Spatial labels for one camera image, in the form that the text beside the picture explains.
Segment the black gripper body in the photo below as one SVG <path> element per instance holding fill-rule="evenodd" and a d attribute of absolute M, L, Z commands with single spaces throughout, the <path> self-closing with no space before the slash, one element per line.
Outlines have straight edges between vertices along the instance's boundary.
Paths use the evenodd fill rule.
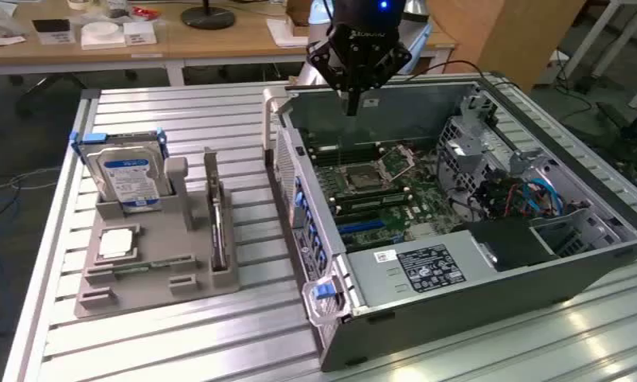
<path fill-rule="evenodd" d="M 334 1 L 329 46 L 338 60 L 352 53 L 365 53 L 378 46 L 388 52 L 400 45 L 398 26 L 404 1 Z"/>

